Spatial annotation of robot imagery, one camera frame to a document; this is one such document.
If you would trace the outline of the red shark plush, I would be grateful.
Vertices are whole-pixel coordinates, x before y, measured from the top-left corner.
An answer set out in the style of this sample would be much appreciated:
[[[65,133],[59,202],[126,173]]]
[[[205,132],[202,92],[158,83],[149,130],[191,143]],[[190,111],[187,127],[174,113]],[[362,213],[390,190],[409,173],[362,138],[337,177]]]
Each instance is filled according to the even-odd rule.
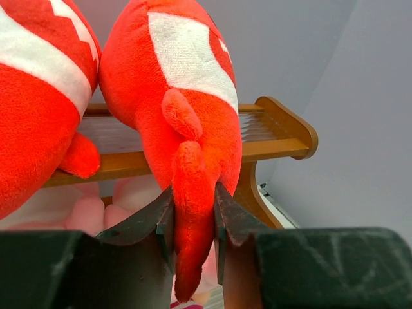
[[[186,303],[214,238],[214,192],[238,184],[242,139],[232,61],[196,1],[130,1],[104,47],[100,90],[140,134],[158,185],[174,198],[174,292]]]
[[[98,84],[100,44],[73,1],[1,2],[1,216],[57,170],[93,176],[100,155],[77,132]]]

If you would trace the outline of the pink pig plush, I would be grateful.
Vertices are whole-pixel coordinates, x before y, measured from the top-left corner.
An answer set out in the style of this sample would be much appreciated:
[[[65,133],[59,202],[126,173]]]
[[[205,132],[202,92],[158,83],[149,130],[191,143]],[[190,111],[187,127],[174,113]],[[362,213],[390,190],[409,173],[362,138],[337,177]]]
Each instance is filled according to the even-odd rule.
[[[81,230],[92,236],[104,229],[104,203],[98,183],[38,190],[1,220],[1,230]]]
[[[104,213],[104,228],[108,229],[139,211],[161,193],[154,176],[137,176],[121,178],[115,181],[112,202]],[[205,308],[212,291],[218,287],[216,271],[216,254],[211,246],[206,262],[202,267],[201,281],[191,300],[187,303],[177,301],[171,292],[171,308]]]

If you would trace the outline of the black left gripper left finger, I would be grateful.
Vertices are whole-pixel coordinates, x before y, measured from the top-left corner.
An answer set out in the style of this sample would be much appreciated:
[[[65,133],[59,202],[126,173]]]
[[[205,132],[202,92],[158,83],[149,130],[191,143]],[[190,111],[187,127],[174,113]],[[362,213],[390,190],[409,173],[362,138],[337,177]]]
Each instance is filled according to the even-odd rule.
[[[154,233],[160,247],[161,258],[174,272],[174,200],[171,187],[138,212],[99,233],[97,238],[112,245],[129,246],[142,242],[151,233]]]

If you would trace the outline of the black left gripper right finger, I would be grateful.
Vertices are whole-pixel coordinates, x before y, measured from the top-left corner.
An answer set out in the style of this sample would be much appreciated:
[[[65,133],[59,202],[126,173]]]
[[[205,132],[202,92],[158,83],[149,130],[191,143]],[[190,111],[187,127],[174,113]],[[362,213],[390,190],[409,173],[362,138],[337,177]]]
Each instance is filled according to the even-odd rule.
[[[242,207],[218,182],[214,195],[215,253],[217,279],[223,284],[227,246],[242,246],[253,234],[269,231],[269,227]]]

